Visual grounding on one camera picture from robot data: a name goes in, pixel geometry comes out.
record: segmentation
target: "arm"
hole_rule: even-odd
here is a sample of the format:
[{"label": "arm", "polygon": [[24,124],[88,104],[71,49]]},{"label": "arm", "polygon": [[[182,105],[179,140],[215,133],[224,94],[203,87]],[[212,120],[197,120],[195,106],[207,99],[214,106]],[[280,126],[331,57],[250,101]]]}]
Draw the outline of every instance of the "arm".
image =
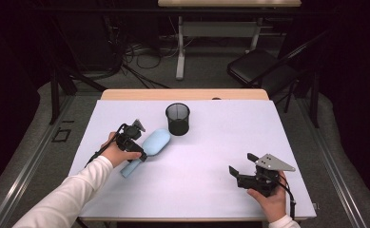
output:
[{"label": "arm", "polygon": [[123,152],[116,143],[31,208],[14,227],[70,227],[83,206],[105,184],[109,174],[125,160],[138,159],[141,153]]},{"label": "arm", "polygon": [[[280,171],[281,178],[280,182],[283,185],[286,185],[285,174],[283,171]],[[267,221],[269,222],[269,228],[299,228],[300,225],[292,220],[285,213],[285,203],[286,203],[286,192],[285,189],[278,186],[274,193],[266,198],[258,191],[254,189],[248,189],[247,194],[252,196],[262,207]]]}]

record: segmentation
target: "black chair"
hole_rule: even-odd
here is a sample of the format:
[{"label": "black chair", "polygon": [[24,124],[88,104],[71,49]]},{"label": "black chair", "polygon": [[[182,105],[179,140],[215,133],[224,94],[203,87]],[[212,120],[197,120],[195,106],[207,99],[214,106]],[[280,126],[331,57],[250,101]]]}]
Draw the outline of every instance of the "black chair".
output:
[{"label": "black chair", "polygon": [[312,63],[309,67],[295,69],[289,65],[290,61],[307,49],[318,44],[327,33],[327,31],[321,33],[284,55],[281,59],[277,59],[263,49],[251,50],[241,58],[229,63],[226,71],[245,88],[264,89],[270,99],[273,95],[289,86],[287,94],[275,103],[278,104],[283,99],[287,98],[284,109],[286,113],[288,111],[294,84],[297,80],[320,68],[319,63]]}]

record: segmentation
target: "floor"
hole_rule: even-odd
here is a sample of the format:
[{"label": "floor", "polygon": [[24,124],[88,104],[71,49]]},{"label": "floor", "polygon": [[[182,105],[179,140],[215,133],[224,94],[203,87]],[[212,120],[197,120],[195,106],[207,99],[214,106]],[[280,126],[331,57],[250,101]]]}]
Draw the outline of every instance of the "floor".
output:
[{"label": "floor", "polygon": [[[162,58],[139,50],[138,56],[127,64],[148,79],[174,88],[239,87],[228,77],[226,64],[241,56],[249,46],[238,39],[189,39],[186,48],[185,79],[176,81],[177,56]],[[258,48],[265,48],[275,55],[282,37],[265,36]],[[112,77],[97,80],[110,88],[145,88],[139,79],[126,70]],[[11,227],[38,200],[54,189],[67,175],[76,148],[85,132],[91,110],[100,93],[79,81],[79,92],[69,97],[61,94],[62,114],[54,125],[51,117],[49,85],[39,89],[41,104],[36,116],[21,142],[10,165],[0,178],[0,227]],[[354,167],[343,155],[332,114],[331,103],[320,98],[320,128],[313,127],[307,118],[308,100],[293,99],[288,113],[279,115],[294,156],[302,171],[303,179],[318,208],[316,218],[302,223],[303,227],[370,227],[370,193],[361,183]],[[56,143],[58,129],[70,129],[68,142]],[[103,222],[86,222],[88,227],[108,227]],[[119,224],[118,227],[167,227],[170,224]],[[179,223],[174,227],[234,227],[233,224]]]}]

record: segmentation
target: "silver metal plate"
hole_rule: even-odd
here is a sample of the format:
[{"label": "silver metal plate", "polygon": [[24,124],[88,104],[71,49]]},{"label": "silver metal plate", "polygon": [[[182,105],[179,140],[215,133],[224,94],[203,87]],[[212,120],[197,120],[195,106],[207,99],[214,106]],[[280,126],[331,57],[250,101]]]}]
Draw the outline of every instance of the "silver metal plate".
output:
[{"label": "silver metal plate", "polygon": [[259,158],[256,162],[256,165],[268,169],[268,170],[282,170],[282,171],[295,171],[295,168],[291,165],[285,163],[274,157],[271,154],[266,154],[263,157]]}]

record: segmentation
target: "gray carpet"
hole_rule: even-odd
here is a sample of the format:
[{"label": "gray carpet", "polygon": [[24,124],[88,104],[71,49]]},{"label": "gray carpet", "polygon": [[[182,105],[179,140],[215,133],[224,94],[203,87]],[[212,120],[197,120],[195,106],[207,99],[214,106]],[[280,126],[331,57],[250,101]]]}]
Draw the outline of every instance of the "gray carpet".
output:
[{"label": "gray carpet", "polygon": [[[239,87],[239,84],[226,74],[226,64],[241,56],[249,44],[247,41],[239,39],[214,41],[217,42],[211,40],[193,41],[194,43],[186,48],[185,79],[183,81],[175,79],[176,57],[162,59],[161,63],[153,69],[140,68],[135,59],[129,65],[149,79],[174,88]],[[282,38],[278,37],[261,37],[258,45],[275,54],[281,41]],[[158,62],[155,57],[149,55],[142,55],[139,58],[139,65],[143,67],[151,67]],[[124,70],[98,82],[110,88],[144,88],[132,74],[126,73]],[[31,206],[58,186],[66,177],[95,102],[100,97],[100,93],[96,93],[93,88],[80,82],[76,82],[76,84],[79,93],[66,107],[61,122],[55,126],[56,129],[70,130],[68,140],[66,142],[49,142],[44,148],[42,160],[40,160],[25,193],[14,210],[11,210],[10,217],[4,227],[11,227]],[[42,137],[46,135],[51,113],[49,85],[42,87],[40,93],[42,100],[35,119],[0,179],[0,206],[26,161],[38,148]],[[318,216],[304,221],[302,227],[355,227],[350,222],[339,192],[323,164],[321,151],[309,130],[310,123],[303,116],[306,111],[301,103],[304,101],[293,99],[286,114],[282,112],[283,104],[279,104],[278,109],[308,192],[312,201],[317,203],[320,208],[317,210]],[[346,159],[340,145],[331,103],[322,96],[320,98],[319,122],[320,132],[338,164],[342,177],[350,187],[351,195],[356,200],[362,217],[365,219],[366,227],[370,227],[370,192],[366,189],[355,168]],[[63,139],[62,133],[54,137],[53,134],[50,140]],[[89,227],[104,227],[102,222],[88,222],[87,225]],[[202,227],[200,224],[187,224],[187,227],[196,226]]]}]

